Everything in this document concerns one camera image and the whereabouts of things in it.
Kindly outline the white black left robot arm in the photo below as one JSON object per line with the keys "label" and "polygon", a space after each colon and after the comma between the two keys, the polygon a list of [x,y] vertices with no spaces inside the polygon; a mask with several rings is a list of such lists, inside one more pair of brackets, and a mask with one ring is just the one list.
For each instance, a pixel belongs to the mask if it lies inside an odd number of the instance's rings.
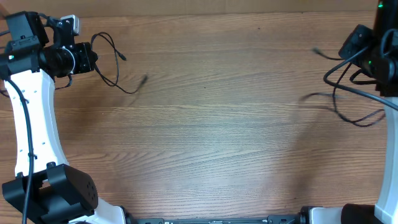
{"label": "white black left robot arm", "polygon": [[6,17],[11,40],[1,54],[1,79],[12,103],[17,138],[15,178],[4,199],[34,223],[133,223],[123,207],[101,199],[93,179],[69,165],[54,110],[56,78],[96,70],[91,42],[76,43],[77,16],[38,12]]}

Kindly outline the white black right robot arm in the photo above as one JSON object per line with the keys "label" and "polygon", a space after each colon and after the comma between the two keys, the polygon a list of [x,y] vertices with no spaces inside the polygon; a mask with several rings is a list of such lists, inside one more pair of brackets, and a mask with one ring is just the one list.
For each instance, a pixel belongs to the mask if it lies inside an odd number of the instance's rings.
{"label": "white black right robot arm", "polygon": [[[340,48],[338,65],[324,74],[323,81],[340,89],[374,100],[383,109],[359,119],[339,112],[336,93],[329,96],[329,109],[343,121],[365,127],[364,120],[380,113],[387,121],[387,145],[381,191],[375,205],[347,203],[342,207],[302,207],[294,223],[397,223],[397,0],[379,0],[373,28],[357,25]],[[340,68],[358,67],[349,78],[355,85],[374,85],[378,95],[332,82],[329,77]]]}

